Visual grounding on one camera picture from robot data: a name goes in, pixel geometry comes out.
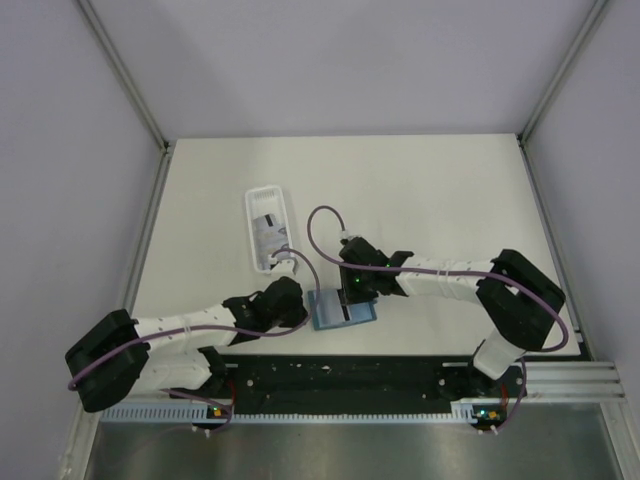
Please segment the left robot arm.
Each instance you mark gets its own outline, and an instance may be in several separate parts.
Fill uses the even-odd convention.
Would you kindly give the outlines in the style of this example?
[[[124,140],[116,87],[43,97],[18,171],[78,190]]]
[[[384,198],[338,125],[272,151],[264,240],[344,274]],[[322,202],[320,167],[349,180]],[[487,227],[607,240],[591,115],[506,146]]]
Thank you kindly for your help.
[[[288,277],[187,314],[134,318],[115,310],[67,351],[69,388],[88,413],[161,390],[216,396],[227,382],[219,348],[284,336],[308,318],[302,288]]]

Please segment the silver VIP card top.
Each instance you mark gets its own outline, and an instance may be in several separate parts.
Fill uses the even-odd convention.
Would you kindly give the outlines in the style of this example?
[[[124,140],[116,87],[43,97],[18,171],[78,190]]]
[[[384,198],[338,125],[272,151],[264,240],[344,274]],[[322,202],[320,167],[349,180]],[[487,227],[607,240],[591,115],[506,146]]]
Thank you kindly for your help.
[[[317,301],[317,325],[319,329],[337,328],[348,319],[348,309],[342,304],[337,289],[323,290]]]

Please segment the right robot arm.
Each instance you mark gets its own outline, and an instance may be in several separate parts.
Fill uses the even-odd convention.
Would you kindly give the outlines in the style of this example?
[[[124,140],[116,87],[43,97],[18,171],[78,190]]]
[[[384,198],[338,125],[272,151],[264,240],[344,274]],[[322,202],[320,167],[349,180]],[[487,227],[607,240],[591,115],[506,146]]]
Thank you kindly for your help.
[[[340,275],[347,303],[383,296],[434,296],[484,308],[493,330],[473,354],[466,380],[476,394],[498,389],[528,352],[543,352],[566,296],[524,255],[504,249],[486,261],[434,260],[411,251],[387,256],[361,236],[341,240]]]

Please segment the white plastic basket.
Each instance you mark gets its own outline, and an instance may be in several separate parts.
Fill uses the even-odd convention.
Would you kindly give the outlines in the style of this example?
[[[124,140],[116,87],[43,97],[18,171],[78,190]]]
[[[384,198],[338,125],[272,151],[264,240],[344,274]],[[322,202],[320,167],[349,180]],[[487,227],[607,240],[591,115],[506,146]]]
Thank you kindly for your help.
[[[284,193],[280,186],[268,185],[247,190],[244,199],[253,267],[269,274],[274,253],[293,248]]]

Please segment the blue leather card holder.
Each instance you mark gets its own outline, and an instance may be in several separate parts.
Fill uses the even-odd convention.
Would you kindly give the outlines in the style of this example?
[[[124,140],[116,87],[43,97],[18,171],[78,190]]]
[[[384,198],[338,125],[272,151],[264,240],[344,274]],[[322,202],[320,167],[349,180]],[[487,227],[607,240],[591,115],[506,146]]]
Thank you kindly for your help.
[[[315,331],[334,330],[377,320],[375,301],[347,305],[340,289],[307,292]]]

